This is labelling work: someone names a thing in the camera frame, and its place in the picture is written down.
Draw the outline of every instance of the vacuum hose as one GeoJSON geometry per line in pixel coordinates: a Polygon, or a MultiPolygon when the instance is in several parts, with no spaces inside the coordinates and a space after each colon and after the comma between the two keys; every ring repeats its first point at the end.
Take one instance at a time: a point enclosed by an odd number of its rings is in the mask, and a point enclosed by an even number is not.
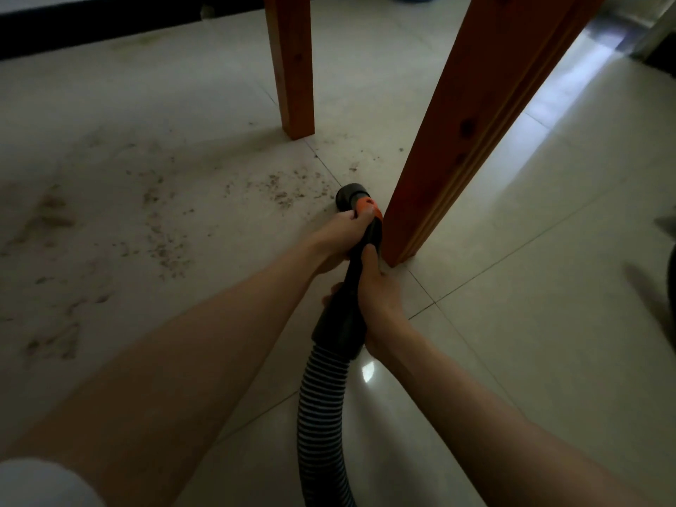
{"type": "Polygon", "coordinates": [[[350,251],[343,286],[325,307],[312,333],[314,348],[300,387],[298,406],[298,467],[308,507],[356,507],[343,460],[343,397],[350,362],[364,345],[367,326],[359,311],[357,289],[362,274],[364,246],[379,249],[383,215],[359,184],[342,187],[338,210],[353,209],[357,216],[369,205],[376,216],[363,238],[350,251]]]}

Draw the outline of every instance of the wooden table leg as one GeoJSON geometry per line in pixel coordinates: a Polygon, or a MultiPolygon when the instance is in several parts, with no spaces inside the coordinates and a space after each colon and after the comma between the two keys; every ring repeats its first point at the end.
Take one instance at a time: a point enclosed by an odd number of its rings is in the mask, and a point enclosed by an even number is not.
{"type": "Polygon", "coordinates": [[[314,133],[309,0],[264,0],[282,127],[292,139],[314,133]]]}
{"type": "Polygon", "coordinates": [[[384,215],[415,255],[603,0],[472,0],[384,215]]]}

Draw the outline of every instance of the glossy floor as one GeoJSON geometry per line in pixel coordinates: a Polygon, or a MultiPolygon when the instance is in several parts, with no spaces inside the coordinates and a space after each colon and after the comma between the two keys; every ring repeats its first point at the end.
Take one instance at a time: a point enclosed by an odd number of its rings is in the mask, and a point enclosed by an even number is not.
{"type": "MultiPolygon", "coordinates": [[[[317,133],[294,143],[261,12],[0,64],[0,238],[13,241],[0,256],[0,446],[144,332],[321,224],[341,184],[386,207],[468,4],[312,2],[317,133]],[[295,194],[280,204],[280,192],[295,194]],[[26,226],[45,193],[72,225],[26,226]]],[[[420,332],[665,504],[674,127],[673,79],[583,34],[392,271],[420,332]]],[[[301,503],[296,392],[318,299],[342,272],[311,286],[179,505],[301,503]]],[[[344,421],[359,503],[482,504],[366,352],[344,421]]]]}

